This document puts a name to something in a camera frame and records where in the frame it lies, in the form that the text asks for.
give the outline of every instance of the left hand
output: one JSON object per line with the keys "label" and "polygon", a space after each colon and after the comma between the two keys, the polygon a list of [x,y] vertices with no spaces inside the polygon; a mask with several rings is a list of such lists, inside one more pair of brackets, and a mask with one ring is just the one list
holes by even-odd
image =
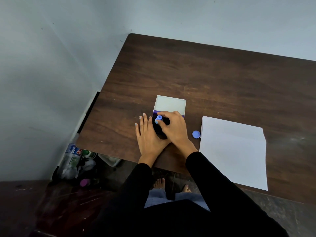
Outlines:
{"label": "left hand", "polygon": [[151,116],[147,119],[147,115],[143,113],[143,116],[139,117],[139,122],[139,126],[135,123],[137,142],[142,155],[138,163],[148,164],[151,168],[158,155],[160,155],[170,141],[168,139],[162,140],[157,136]]}

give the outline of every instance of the blue jeans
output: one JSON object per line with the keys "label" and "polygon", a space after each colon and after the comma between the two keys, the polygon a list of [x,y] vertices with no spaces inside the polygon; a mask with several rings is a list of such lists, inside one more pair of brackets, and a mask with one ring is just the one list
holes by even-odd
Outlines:
{"label": "blue jeans", "polygon": [[175,200],[168,200],[164,189],[150,190],[144,208],[157,205],[157,204],[173,202],[177,200],[191,200],[194,203],[198,204],[199,206],[203,207],[204,209],[210,211],[202,195],[200,194],[191,193],[191,192],[180,192],[180,193],[176,193]]}

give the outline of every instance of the wooden table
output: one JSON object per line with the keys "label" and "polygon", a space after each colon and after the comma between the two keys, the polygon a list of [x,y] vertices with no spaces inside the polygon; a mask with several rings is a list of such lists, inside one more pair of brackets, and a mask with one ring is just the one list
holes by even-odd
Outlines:
{"label": "wooden table", "polygon": [[[130,34],[77,146],[137,162],[134,123],[157,95],[186,99],[198,149],[203,115],[262,127],[269,191],[239,186],[316,204],[316,62]],[[189,175],[172,144],[155,166]]]}

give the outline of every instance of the black long-sleeve shirt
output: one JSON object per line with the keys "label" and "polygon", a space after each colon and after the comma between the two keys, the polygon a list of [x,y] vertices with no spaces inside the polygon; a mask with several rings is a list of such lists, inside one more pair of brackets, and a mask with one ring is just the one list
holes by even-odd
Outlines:
{"label": "black long-sleeve shirt", "polygon": [[190,200],[144,209],[154,180],[151,168],[138,164],[86,236],[288,236],[200,152],[189,155],[185,165],[210,211]]}

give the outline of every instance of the bare foot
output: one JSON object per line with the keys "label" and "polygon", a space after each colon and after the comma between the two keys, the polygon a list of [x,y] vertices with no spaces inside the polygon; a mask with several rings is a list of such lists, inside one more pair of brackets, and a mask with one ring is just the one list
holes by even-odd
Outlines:
{"label": "bare foot", "polygon": [[165,183],[166,183],[166,180],[164,178],[158,179],[154,183],[154,189],[165,189]]}
{"label": "bare foot", "polygon": [[189,185],[186,184],[186,185],[183,187],[182,192],[192,192],[192,191],[189,189]]}

